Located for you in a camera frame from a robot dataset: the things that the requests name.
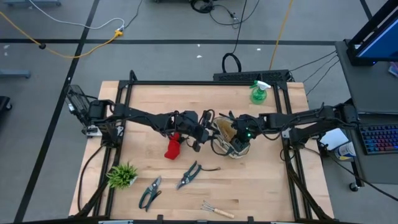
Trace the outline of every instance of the green spray bottle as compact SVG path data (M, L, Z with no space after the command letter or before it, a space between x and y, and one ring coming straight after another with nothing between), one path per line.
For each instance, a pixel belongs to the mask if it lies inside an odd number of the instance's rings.
M254 85L250 86L250 88L254 88L251 92L250 100L257 105L263 103L267 98L266 89L271 86L262 81L254 81Z

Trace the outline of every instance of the pruning shears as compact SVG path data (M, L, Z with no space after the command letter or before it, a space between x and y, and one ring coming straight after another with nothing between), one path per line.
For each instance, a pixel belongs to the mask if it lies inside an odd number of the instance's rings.
M155 179L155 181L149 187L146 188L146 190L144 191L144 194L142 194L142 197L139 201L138 207L141 209L145 208L145 212L148 212L148 208L149 208L150 204L152 203L152 201L155 200L155 198L162 193L161 190L157 191L157 188L159 187L161 181L162 181L162 177L159 176L158 178ZM147 203L147 205L142 206L147 195L149 195L148 203Z

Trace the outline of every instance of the small succulent plant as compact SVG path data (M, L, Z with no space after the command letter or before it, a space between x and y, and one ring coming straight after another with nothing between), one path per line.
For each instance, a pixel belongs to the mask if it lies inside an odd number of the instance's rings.
M118 165L112 167L112 172L106 174L109 178L108 184L111 188L125 189L130 186L130 182L138 176L137 168L130 166L128 163L126 165Z

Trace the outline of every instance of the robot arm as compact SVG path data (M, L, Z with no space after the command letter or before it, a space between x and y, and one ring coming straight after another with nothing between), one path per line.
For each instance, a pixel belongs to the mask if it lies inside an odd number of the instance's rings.
M112 112L111 116L106 116L108 107ZM151 114L124 104L114 104L110 100L95 100L90 103L88 117L91 124L102 132L103 140L109 142L118 141L120 132L113 124L119 121L132 121L150 126L163 136L170 136L172 133L186 134L196 139L195 151L199 151L199 144L205 143L209 137L205 126L198 123L198 115L194 111ZM201 120L203 124L207 123L207 116L203 115Z
M264 113L258 118L242 114L234 118L232 128L237 130L234 138L241 144L248 143L260 134L282 134L288 138L290 145L303 148L310 137L325 134L335 128L353 129L359 123L358 114L352 105L324 106L293 114ZM306 128L295 128L296 125L310 124Z

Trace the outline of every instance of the monitor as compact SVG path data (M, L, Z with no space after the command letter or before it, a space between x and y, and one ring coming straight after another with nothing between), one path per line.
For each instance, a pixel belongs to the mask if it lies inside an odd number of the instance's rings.
M398 1L388 0L351 39L346 40L353 66L398 62Z
M378 32L367 45L363 44L357 57L375 61L398 61L398 17Z

